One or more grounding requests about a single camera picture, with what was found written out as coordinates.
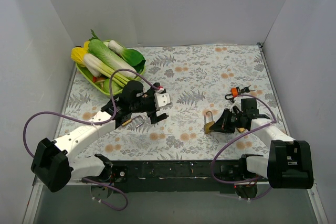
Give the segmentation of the large brass padlock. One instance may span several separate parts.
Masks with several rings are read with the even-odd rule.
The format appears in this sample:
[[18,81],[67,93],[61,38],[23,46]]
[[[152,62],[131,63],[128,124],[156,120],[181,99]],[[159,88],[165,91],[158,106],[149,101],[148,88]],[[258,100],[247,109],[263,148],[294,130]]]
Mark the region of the large brass padlock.
[[242,133],[244,132],[246,129],[245,128],[237,128],[238,132]]

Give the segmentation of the long shackle brass padlock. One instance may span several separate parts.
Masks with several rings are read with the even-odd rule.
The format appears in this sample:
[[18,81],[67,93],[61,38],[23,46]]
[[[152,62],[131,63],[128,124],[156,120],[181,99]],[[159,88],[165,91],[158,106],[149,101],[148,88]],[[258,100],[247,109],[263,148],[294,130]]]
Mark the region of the long shackle brass padlock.
[[204,133],[209,134],[211,132],[210,128],[214,125],[215,121],[213,119],[212,111],[206,111],[204,114]]

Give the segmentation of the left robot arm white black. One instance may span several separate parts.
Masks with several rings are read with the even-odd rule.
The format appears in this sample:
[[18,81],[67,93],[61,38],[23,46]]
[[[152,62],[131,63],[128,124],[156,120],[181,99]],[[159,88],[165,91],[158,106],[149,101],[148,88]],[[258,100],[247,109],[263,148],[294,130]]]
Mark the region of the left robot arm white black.
[[133,113],[146,113],[151,124],[165,120],[168,115],[157,115],[157,111],[170,103],[170,95],[159,83],[144,91],[142,83],[129,81],[121,93],[115,95],[85,125],[52,141],[47,138],[41,140],[31,171],[52,192],[61,190],[71,180],[91,178],[98,182],[109,181],[112,161],[102,154],[78,159],[78,154],[100,137],[125,125]]

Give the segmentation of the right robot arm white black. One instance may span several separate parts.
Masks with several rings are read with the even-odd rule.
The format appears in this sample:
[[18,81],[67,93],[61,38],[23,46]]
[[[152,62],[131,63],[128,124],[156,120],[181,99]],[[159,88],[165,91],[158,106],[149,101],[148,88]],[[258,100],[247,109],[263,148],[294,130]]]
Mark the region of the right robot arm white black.
[[278,129],[274,114],[271,117],[260,114],[259,98],[242,95],[240,102],[240,106],[233,104],[225,109],[217,121],[206,122],[204,132],[231,134],[243,129],[240,138],[254,134],[269,148],[268,157],[241,156],[237,168],[241,182],[252,182],[260,176],[267,179],[272,188],[312,188],[314,177],[309,143],[295,140]]

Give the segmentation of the small brass padlock open shackle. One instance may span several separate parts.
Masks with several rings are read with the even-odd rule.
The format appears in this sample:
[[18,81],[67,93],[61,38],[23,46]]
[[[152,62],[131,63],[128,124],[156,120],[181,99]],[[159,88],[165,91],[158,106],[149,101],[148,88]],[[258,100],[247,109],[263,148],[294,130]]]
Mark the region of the small brass padlock open shackle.
[[137,129],[139,128],[141,125],[143,125],[145,122],[145,118],[142,115],[137,115],[131,119],[128,119],[127,121],[125,121],[124,123],[122,123],[122,126],[126,126],[129,125],[131,123],[134,124],[134,127]]

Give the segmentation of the green cabbage head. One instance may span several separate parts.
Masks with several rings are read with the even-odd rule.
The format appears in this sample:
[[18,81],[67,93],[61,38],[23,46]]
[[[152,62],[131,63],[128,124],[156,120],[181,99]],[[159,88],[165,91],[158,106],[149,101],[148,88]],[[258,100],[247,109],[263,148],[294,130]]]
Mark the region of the green cabbage head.
[[122,90],[122,88],[115,81],[110,81],[110,79],[106,79],[103,83],[102,89],[107,95],[110,95],[110,88],[112,89],[112,93],[114,95]]

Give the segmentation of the floral patterned table mat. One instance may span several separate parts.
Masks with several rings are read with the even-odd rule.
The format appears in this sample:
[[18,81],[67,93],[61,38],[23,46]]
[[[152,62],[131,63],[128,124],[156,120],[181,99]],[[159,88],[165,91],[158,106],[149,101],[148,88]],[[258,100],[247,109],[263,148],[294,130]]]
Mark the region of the floral patterned table mat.
[[225,95],[233,87],[249,87],[258,97],[260,113],[285,125],[266,65],[257,46],[144,47],[144,76],[159,82],[171,97],[162,109],[168,118],[156,125],[146,120],[139,128],[131,123],[108,133],[78,156],[102,154],[111,160],[238,159],[243,154],[268,155],[268,147],[255,135],[236,140],[235,134],[205,134],[204,114],[217,120],[230,106]]

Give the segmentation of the bok choy dark green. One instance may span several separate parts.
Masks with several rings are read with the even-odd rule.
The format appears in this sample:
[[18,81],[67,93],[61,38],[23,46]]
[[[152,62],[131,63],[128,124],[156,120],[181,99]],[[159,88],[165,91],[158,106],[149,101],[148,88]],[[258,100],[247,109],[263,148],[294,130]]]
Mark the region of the bok choy dark green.
[[115,40],[109,41],[108,47],[134,68],[140,68],[145,65],[144,56],[135,49],[126,48]]

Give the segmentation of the brown mushroom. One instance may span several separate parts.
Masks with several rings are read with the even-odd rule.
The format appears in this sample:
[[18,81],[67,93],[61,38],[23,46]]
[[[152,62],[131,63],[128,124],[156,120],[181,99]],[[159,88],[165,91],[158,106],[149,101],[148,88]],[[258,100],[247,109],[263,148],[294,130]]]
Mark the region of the brown mushroom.
[[104,82],[106,80],[106,77],[100,76],[95,79],[95,85],[98,86],[100,89],[104,88]]

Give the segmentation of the napa cabbage green white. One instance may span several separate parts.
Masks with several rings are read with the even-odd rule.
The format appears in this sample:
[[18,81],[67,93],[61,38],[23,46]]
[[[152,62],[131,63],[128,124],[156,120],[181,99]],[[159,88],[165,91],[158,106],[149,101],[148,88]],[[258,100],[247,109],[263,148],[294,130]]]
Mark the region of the napa cabbage green white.
[[93,39],[90,41],[88,54],[94,55],[114,71],[119,69],[129,69],[136,72],[132,66],[110,50],[101,40]]

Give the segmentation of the celery stalk bunch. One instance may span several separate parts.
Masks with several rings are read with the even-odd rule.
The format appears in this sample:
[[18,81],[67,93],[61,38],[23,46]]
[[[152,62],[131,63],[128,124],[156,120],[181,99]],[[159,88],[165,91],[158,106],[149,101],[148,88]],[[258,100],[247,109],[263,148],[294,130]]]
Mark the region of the celery stalk bunch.
[[[85,54],[83,57],[83,62],[86,67],[89,67],[90,69],[93,69],[108,78],[111,78],[112,74],[114,73],[112,68],[108,67],[105,63],[92,54]],[[112,80],[121,87],[124,87],[129,82],[129,79],[119,73],[115,73],[112,77]]]

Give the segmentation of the green plastic tray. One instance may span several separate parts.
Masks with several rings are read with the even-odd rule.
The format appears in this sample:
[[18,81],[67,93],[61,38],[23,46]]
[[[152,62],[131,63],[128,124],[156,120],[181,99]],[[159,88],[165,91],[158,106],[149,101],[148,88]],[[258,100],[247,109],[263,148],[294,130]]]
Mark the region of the green plastic tray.
[[[105,40],[105,41],[102,41],[106,46],[108,46],[108,42],[109,41],[111,41],[111,40]],[[104,93],[104,94],[106,94],[102,89],[100,89],[98,86],[96,86],[95,85],[95,79],[97,78],[97,77],[100,77],[100,76],[104,76],[104,75],[102,75],[102,74],[100,74],[99,72],[97,72],[97,71],[95,71],[95,70],[93,70],[93,69],[90,69],[89,67],[81,67],[81,66],[79,66],[77,63],[76,63],[76,67],[77,67],[77,69],[84,75],[84,77],[91,83],[91,84],[93,84],[94,85],[94,87],[96,87],[100,92],[102,92],[102,93]],[[135,67],[134,68],[135,70],[136,70],[136,72],[137,73],[139,73],[139,74],[142,74],[143,72],[144,72],[144,70],[145,70],[145,65],[143,66],[143,67],[140,67],[140,68],[138,68],[138,67]],[[119,74],[122,74],[124,77],[126,77],[127,79],[129,79],[129,81],[131,81],[131,80],[136,80],[136,79],[138,79],[139,77],[137,76],[137,75],[135,75],[134,73],[134,71],[131,71],[131,70],[129,70],[129,69],[119,69],[119,70],[116,70],[113,74],[112,74],[112,76],[111,76],[111,78],[108,78],[108,77],[106,77],[106,76],[104,76],[104,77],[106,77],[106,79],[110,79],[110,81],[113,81],[112,80],[112,77],[113,77],[113,75],[115,74],[115,73],[119,73]]]

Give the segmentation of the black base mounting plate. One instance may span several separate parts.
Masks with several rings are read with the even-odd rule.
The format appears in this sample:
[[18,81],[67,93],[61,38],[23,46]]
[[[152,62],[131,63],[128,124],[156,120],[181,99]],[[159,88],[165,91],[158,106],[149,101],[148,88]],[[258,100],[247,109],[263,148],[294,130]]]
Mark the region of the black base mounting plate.
[[238,160],[218,160],[211,168],[210,160],[113,161],[111,174],[94,182],[111,185],[124,193],[216,191],[254,198],[267,185],[256,175],[244,176]]

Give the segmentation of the yellow corn leafy vegetable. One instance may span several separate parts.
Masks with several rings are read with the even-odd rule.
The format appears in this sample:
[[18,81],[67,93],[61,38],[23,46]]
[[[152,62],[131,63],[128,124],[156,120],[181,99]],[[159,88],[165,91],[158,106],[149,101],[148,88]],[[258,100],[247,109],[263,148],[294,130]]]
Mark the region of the yellow corn leafy vegetable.
[[71,51],[71,59],[81,67],[85,67],[84,56],[88,53],[90,41],[86,41],[82,47],[75,47]]

